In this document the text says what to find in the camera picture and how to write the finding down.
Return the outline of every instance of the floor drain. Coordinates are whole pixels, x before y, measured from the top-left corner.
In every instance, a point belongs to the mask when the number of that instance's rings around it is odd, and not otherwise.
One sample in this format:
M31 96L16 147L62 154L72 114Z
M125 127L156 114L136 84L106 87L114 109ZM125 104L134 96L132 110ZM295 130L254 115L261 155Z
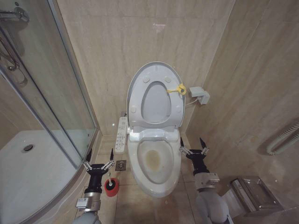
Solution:
M118 160L116 161L115 171L123 171L126 170L126 160Z
M24 151L25 151L25 152L30 151L31 149L33 149L33 146L34 146L34 145L32 145L32 144L25 146L25 147L24 147Z

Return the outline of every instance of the toilet lid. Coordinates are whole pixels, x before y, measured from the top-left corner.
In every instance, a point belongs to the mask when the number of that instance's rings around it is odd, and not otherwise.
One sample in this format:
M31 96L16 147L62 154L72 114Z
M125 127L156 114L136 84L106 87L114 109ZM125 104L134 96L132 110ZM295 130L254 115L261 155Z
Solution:
M181 83L176 71L163 62L151 62L140 68L128 89L129 127L180 127L185 113L185 96L166 90L174 90Z

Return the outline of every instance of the water supply hose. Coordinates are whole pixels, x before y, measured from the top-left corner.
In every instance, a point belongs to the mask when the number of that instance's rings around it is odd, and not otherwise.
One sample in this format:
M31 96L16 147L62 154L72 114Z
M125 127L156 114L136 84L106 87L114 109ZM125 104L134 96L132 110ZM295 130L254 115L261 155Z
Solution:
M299 140L299 133L292 136L288 141L284 142L281 146L279 146L276 150L272 151L273 148L284 138L290 136L292 133L299 129L299 121L296 122L292 127L282 132L279 136L277 136L267 147L267 153L270 155L277 155L285 151L288 147L293 145L296 141Z

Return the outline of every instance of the toilet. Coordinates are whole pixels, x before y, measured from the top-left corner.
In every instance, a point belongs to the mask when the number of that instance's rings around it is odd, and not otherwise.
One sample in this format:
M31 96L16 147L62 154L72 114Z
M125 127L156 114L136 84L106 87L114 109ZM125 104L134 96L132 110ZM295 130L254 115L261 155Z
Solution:
M182 85L176 71L163 62L151 62L138 70L127 95L128 157L142 190L165 197L180 175L180 135L185 96L170 91Z

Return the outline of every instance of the stain in toilet bowl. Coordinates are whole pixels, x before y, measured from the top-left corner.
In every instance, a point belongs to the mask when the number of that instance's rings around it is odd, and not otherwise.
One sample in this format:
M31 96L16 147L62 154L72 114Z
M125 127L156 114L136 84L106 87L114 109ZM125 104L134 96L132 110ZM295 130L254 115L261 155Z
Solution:
M149 150L145 156L146 165L151 171L157 172L160 167L160 156L156 150Z

